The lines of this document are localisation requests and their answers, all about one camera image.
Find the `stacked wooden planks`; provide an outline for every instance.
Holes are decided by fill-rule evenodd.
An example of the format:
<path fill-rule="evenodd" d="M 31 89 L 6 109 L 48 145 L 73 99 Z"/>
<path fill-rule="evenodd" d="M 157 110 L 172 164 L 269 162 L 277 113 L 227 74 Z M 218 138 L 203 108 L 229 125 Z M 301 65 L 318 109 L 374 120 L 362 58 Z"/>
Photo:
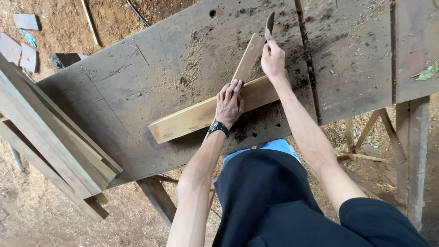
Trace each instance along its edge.
<path fill-rule="evenodd" d="M 9 118 L 1 123 L 0 135 L 80 208 L 122 172 L 108 154 L 1 54 L 0 110 Z"/>

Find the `hand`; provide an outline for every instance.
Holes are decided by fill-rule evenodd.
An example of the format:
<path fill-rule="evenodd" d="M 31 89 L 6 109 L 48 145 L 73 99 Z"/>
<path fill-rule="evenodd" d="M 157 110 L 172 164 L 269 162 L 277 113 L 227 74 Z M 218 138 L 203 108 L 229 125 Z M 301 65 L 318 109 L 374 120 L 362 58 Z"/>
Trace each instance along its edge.
<path fill-rule="evenodd" d="M 227 83 L 216 95 L 215 118 L 228 130 L 244 111 L 244 100 L 239 95 L 242 84 L 241 80 L 234 79 L 232 84 Z"/>
<path fill-rule="evenodd" d="M 288 83 L 284 72 L 285 52 L 277 46 L 273 39 L 270 39 L 262 49 L 261 65 L 262 70 L 274 86 L 280 83 Z"/>

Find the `wooden workbench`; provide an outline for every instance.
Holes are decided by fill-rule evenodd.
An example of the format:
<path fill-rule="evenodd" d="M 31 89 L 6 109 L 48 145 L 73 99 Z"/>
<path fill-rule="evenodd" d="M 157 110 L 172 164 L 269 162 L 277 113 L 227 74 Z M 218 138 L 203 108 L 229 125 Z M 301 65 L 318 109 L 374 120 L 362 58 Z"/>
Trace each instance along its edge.
<path fill-rule="evenodd" d="M 271 11 L 293 89 L 319 124 L 437 92 L 437 76 L 424 82 L 411 78 L 439 57 L 434 0 L 404 0 L 397 7 L 384 0 L 301 4 L 303 36 L 293 0 L 203 0 L 38 85 L 124 169 L 111 186 L 189 161 L 206 129 L 158 145 L 148 125 L 214 96 L 230 81 L 251 34 L 263 36 Z M 258 62 L 251 79 L 262 75 Z M 404 107 L 399 108 L 410 111 L 410 104 Z M 424 128 L 428 115 L 419 114 L 423 122 L 410 123 Z M 420 145 L 403 148 L 417 152 L 413 162 L 425 165 L 426 136 L 408 132 L 401 143 L 418 135 Z M 274 102 L 243 114 L 222 154 L 290 134 L 283 109 Z"/>

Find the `man's left hand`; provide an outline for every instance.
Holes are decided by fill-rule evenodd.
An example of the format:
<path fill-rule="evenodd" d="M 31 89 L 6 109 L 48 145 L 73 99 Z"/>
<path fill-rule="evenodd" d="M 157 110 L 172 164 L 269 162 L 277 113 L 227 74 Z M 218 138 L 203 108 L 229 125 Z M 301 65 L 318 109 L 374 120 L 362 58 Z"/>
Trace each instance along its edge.
<path fill-rule="evenodd" d="M 241 80 L 234 79 L 231 84 L 227 83 L 216 95 L 215 118 L 229 130 L 244 111 L 244 100 L 239 95 L 242 84 Z"/>

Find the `man's right hand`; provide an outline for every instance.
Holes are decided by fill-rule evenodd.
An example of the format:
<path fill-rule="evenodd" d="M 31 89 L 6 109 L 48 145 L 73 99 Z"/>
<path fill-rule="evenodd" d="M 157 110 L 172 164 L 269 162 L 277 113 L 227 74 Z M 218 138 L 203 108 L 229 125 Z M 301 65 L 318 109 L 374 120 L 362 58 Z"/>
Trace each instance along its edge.
<path fill-rule="evenodd" d="M 261 59 L 262 70 L 275 87 L 290 84 L 285 77 L 285 52 L 280 49 L 273 39 L 264 45 Z"/>

